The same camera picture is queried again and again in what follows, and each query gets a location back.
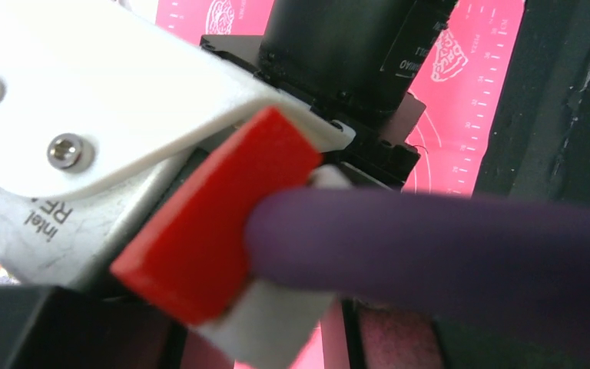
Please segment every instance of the white plastic block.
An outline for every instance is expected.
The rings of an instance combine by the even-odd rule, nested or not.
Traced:
[[[254,369],[287,369],[334,298],[256,280],[223,319],[195,331],[232,360]]]
[[[268,105],[321,151],[352,140],[301,101],[105,0],[0,0],[0,80],[0,187],[29,198],[96,194]],[[87,170],[48,163],[63,133],[93,146]]]

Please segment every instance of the white plastic bracket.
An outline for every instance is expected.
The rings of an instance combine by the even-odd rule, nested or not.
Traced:
[[[0,0],[0,80],[0,187],[29,198],[96,194],[268,105],[321,151],[353,138],[104,0]],[[48,145],[63,133],[91,144],[89,168],[67,173],[48,163]]]

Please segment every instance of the red block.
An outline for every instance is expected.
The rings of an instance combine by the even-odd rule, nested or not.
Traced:
[[[227,139],[111,265],[183,324],[219,318],[250,278],[244,226],[266,196],[304,186],[321,154],[275,108]]]

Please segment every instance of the pizza illustration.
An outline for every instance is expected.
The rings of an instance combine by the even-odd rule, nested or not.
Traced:
[[[234,23],[234,7],[231,0],[213,0],[207,12],[204,33],[207,35],[229,35]]]
[[[462,51],[453,33],[446,29],[436,42],[436,59],[433,62],[431,80],[444,82],[456,77],[467,65],[469,59]]]

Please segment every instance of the pink silicone baking mat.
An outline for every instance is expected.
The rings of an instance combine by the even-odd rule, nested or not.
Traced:
[[[202,34],[262,35],[272,3],[160,0],[157,25],[194,44]],[[472,194],[522,14],[523,0],[459,2],[410,90],[427,109],[408,140],[422,158],[405,190]],[[316,329],[293,369],[323,368]]]

